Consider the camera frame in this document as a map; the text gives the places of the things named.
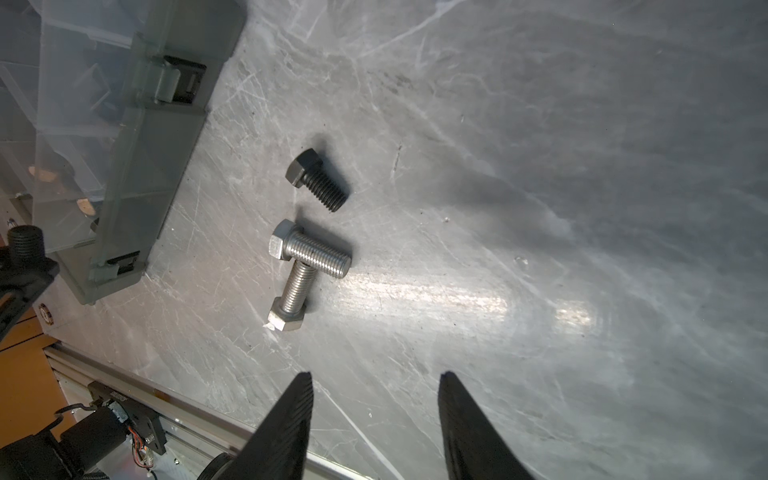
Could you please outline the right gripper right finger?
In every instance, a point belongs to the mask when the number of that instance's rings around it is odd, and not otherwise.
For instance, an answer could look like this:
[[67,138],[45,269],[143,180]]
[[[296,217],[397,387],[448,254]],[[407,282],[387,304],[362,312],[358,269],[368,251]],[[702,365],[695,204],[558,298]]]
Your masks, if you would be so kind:
[[452,371],[440,377],[438,407],[449,479],[534,478]]

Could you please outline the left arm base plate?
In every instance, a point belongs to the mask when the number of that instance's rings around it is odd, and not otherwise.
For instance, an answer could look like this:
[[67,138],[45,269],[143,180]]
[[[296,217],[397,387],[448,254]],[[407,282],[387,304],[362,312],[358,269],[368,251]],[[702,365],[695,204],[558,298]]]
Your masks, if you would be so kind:
[[159,455],[166,453],[165,431],[155,410],[99,381],[91,382],[87,388],[95,401],[115,404],[113,410],[118,418],[139,434],[146,447]]

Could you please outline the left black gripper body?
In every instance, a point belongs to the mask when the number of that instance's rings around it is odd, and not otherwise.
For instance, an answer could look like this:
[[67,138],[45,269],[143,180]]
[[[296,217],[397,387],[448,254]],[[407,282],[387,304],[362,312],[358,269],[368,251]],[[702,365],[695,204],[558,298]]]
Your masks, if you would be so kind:
[[50,258],[13,260],[10,248],[1,249],[1,339],[53,283],[59,271],[58,263]]

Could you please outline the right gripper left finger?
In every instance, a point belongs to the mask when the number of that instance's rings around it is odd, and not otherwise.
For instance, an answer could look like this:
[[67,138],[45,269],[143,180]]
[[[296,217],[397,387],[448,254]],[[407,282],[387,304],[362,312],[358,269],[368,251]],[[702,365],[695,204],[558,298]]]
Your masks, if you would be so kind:
[[313,404],[312,376],[301,372],[219,479],[302,479]]

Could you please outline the grey plastic organizer box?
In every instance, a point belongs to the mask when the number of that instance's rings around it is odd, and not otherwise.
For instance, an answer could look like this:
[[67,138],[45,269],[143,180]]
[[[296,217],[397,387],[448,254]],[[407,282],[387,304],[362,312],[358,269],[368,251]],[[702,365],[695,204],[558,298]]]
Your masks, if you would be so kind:
[[5,1],[1,194],[83,304],[137,283],[247,19],[242,1]]

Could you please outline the silver bolt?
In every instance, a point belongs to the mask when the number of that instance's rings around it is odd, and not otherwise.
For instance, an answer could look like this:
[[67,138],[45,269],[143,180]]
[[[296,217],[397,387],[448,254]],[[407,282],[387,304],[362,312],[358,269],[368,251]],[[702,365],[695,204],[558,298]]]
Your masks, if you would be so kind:
[[338,279],[348,274],[352,263],[349,254],[305,234],[302,227],[287,219],[275,227],[268,249],[273,258],[295,259]]
[[306,299],[318,270],[302,261],[293,263],[283,293],[274,299],[267,316],[267,327],[277,331],[299,329],[306,313]]

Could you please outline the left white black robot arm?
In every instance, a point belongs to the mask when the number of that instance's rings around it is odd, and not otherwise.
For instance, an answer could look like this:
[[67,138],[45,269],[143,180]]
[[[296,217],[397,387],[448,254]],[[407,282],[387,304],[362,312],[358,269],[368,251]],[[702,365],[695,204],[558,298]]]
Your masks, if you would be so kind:
[[[1,249],[1,335],[6,336],[49,286],[58,267],[43,256],[30,263],[12,259],[11,249]],[[91,414],[56,438],[55,421],[40,432],[1,449],[3,479],[81,479],[84,474],[119,447],[128,429],[108,407],[93,408]]]

